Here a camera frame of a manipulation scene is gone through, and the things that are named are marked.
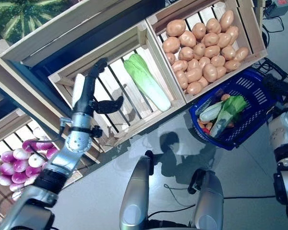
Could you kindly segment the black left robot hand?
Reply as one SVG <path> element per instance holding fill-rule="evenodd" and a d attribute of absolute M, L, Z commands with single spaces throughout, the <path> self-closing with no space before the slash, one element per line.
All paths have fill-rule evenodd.
<path fill-rule="evenodd" d="M 114 101 L 97 101 L 94 99 L 96 79 L 105 70 L 107 64 L 108 59 L 106 57 L 101 58 L 93 65 L 86 76 L 80 73 L 76 75 L 72 96 L 74 113 L 84 113 L 93 117 L 94 112 L 98 114 L 111 114 L 120 110 L 123 104 L 122 96 L 119 96 Z"/>

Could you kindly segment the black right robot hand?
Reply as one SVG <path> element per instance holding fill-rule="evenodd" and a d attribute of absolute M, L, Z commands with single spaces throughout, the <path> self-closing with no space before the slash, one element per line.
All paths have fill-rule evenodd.
<path fill-rule="evenodd" d="M 263 85 L 271 96 L 280 103 L 288 103 L 288 76 L 277 79 L 271 73 L 263 78 Z"/>

